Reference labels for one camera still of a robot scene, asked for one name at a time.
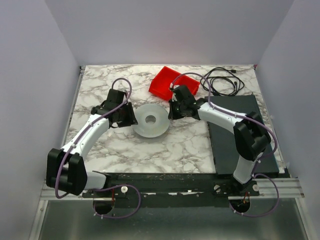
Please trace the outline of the white cable spool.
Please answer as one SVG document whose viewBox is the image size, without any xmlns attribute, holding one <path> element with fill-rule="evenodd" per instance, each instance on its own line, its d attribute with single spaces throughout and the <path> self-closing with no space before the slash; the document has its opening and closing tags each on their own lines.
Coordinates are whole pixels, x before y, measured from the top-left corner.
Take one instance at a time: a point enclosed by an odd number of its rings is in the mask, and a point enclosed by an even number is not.
<svg viewBox="0 0 320 240">
<path fill-rule="evenodd" d="M 168 112 L 160 105 L 154 103 L 141 105 L 134 114 L 138 124 L 132 128 L 141 137 L 156 138 L 169 129 Z"/>
</svg>

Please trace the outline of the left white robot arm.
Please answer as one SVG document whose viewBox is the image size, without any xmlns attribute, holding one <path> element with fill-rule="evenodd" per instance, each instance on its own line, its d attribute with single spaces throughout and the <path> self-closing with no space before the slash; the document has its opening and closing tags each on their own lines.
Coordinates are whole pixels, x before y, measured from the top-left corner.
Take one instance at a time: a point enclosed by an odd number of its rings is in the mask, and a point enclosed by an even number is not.
<svg viewBox="0 0 320 240">
<path fill-rule="evenodd" d="M 46 185 L 68 194 L 84 190 L 100 190 L 107 186 L 107 175 L 88 172 L 84 160 L 96 141 L 116 123 L 119 128 L 136 125 L 130 93 L 110 89 L 105 101 L 91 109 L 89 119 L 80 132 L 61 149 L 47 155 Z"/>
</svg>

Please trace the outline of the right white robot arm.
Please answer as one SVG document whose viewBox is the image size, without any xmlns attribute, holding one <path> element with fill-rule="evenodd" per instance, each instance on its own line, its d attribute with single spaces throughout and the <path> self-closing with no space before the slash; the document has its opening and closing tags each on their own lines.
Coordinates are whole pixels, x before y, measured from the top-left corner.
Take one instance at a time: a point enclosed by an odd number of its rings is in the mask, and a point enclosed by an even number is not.
<svg viewBox="0 0 320 240">
<path fill-rule="evenodd" d="M 193 118 L 217 125 L 234 135 L 239 154 L 233 178 L 241 185 L 252 179 L 258 159 L 271 143 L 268 128 L 262 123 L 260 115 L 228 110 L 214 105 L 209 98 L 199 98 L 191 94 L 185 85 L 171 86 L 172 98 L 169 100 L 168 119 Z"/>
</svg>

